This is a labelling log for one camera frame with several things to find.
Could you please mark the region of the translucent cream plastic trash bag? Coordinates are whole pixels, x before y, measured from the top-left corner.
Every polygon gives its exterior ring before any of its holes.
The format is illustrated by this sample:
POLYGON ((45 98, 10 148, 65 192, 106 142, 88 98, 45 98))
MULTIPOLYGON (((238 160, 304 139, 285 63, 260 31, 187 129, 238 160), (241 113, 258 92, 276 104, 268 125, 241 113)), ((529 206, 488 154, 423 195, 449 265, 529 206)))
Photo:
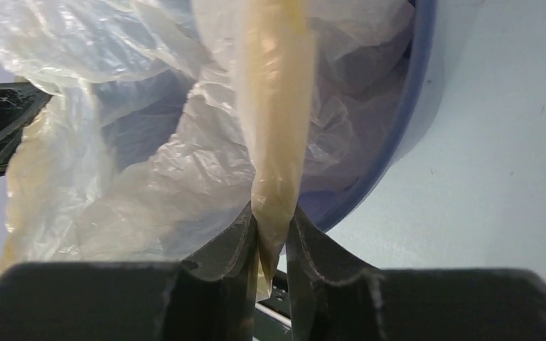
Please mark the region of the translucent cream plastic trash bag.
POLYGON ((0 273, 176 261, 247 203, 349 189, 414 17, 408 1, 0 1, 0 63, 50 95, 6 171, 0 273))

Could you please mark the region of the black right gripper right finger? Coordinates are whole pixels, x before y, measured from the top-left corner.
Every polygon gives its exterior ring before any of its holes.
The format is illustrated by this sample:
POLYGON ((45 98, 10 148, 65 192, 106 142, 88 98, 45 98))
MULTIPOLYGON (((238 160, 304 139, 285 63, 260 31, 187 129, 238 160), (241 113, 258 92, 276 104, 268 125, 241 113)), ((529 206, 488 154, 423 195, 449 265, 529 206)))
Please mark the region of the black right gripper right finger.
POLYGON ((286 242, 295 340, 546 340, 546 283, 523 269, 378 269, 301 209, 286 242))

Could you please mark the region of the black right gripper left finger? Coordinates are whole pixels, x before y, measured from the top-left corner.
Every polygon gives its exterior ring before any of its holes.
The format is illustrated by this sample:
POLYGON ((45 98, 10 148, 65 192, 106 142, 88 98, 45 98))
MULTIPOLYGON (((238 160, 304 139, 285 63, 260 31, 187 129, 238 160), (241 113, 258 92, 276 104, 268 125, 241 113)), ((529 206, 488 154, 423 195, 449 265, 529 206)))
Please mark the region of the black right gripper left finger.
POLYGON ((12 266, 0 275, 0 340, 251 340, 257 236, 246 207, 181 261, 12 266))

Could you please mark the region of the blue plastic trash bin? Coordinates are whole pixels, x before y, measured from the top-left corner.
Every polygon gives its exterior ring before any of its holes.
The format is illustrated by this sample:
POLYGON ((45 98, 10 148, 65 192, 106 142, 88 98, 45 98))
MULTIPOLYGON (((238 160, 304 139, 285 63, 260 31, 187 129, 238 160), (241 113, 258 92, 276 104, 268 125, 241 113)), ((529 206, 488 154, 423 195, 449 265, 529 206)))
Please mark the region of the blue plastic trash bin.
POLYGON ((299 205, 323 232, 334 228, 374 191, 388 168, 409 153, 427 133, 445 90, 446 2, 414 1, 414 37, 405 57, 406 80, 389 123, 367 123, 368 164, 342 190, 302 193, 299 205))

